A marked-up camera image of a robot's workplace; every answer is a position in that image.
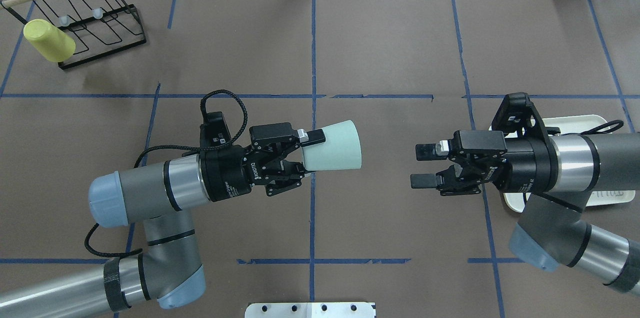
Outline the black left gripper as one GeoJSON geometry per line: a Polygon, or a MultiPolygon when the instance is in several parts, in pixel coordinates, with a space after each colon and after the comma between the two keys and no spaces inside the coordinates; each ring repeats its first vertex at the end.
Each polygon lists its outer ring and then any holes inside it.
{"type": "Polygon", "coordinates": [[[212,202],[239,197],[254,186],[265,186],[272,197],[300,187],[308,171],[301,162],[286,157],[300,147],[325,143],[322,129],[295,131],[289,122],[250,127],[251,144],[199,153],[199,167],[208,199],[212,202]]]}

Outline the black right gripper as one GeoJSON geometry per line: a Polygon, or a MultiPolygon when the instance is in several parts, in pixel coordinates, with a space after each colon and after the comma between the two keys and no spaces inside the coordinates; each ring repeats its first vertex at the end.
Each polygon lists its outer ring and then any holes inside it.
{"type": "Polygon", "coordinates": [[[412,173],[412,189],[438,189],[441,195],[471,195],[492,183],[501,192],[538,193],[554,184],[550,139],[535,135],[506,138],[502,131],[455,131],[452,139],[417,144],[417,161],[451,160],[436,173],[412,173]]]}

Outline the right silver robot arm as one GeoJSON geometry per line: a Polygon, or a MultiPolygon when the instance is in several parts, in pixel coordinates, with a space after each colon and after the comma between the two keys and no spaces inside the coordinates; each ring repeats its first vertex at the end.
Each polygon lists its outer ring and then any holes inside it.
{"type": "Polygon", "coordinates": [[[438,173],[414,173],[414,189],[444,197],[475,195],[491,183],[528,194],[509,249],[543,271],[559,266],[594,275],[619,293],[639,293],[639,243],[582,216],[594,191],[639,189],[639,134],[521,135],[456,131],[415,147],[418,161],[450,160],[438,173]]]}

